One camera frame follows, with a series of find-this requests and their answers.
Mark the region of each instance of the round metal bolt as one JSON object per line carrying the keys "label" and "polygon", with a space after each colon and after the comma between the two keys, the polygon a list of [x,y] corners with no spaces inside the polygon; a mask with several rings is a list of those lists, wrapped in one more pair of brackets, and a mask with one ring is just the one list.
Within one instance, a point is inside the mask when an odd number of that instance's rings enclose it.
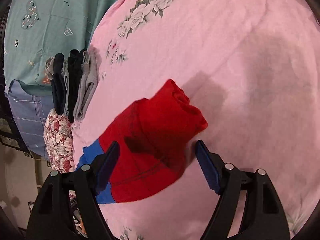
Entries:
{"label": "round metal bolt", "polygon": [[85,164],[81,167],[81,170],[83,171],[88,171],[90,169],[90,165],[89,164]]}
{"label": "round metal bolt", "polygon": [[229,170],[229,171],[233,170],[233,168],[234,168],[233,164],[231,164],[231,163],[226,163],[226,164],[224,165],[224,167],[225,167],[227,170]]}
{"label": "round metal bolt", "polygon": [[266,171],[264,169],[258,169],[258,173],[263,176],[266,174]]}
{"label": "round metal bolt", "polygon": [[57,176],[58,175],[58,171],[51,171],[50,172],[50,175],[52,176],[52,177],[54,177],[54,176]]}

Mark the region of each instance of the floral fabric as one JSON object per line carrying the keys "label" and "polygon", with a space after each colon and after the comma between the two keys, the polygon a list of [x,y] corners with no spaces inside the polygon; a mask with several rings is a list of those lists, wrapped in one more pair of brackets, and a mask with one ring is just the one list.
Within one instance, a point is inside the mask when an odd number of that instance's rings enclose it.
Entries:
{"label": "floral fabric", "polygon": [[[61,173],[75,171],[71,123],[68,118],[57,115],[55,109],[51,109],[45,121],[43,138],[52,169]],[[75,193],[70,191],[70,198],[74,196]]]}

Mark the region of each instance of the beige floor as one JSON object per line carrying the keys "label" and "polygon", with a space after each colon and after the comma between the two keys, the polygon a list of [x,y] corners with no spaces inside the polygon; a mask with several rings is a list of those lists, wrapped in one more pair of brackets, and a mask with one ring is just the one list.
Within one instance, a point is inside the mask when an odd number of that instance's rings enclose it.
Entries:
{"label": "beige floor", "polygon": [[36,200],[37,182],[42,184],[51,170],[46,161],[35,161],[21,151],[0,144],[0,201],[7,204],[4,211],[15,226],[27,228],[28,202]]}

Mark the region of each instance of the blue gripper pad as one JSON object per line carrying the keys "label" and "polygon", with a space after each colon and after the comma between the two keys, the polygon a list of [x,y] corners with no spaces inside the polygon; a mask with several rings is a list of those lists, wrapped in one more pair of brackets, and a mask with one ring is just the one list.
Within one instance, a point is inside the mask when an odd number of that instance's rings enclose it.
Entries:
{"label": "blue gripper pad", "polygon": [[202,141],[197,141],[196,158],[200,164],[204,177],[207,180],[209,188],[220,195],[219,172],[214,166],[209,154],[212,153],[209,152],[204,143]]}

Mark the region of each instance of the teal bed sheet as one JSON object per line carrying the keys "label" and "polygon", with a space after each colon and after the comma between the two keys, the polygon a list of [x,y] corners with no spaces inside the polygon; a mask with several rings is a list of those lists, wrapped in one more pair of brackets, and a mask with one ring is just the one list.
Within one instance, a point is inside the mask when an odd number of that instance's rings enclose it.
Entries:
{"label": "teal bed sheet", "polygon": [[86,49],[108,8],[117,0],[13,0],[4,39],[6,92],[13,79],[50,95],[44,75],[48,57]]}

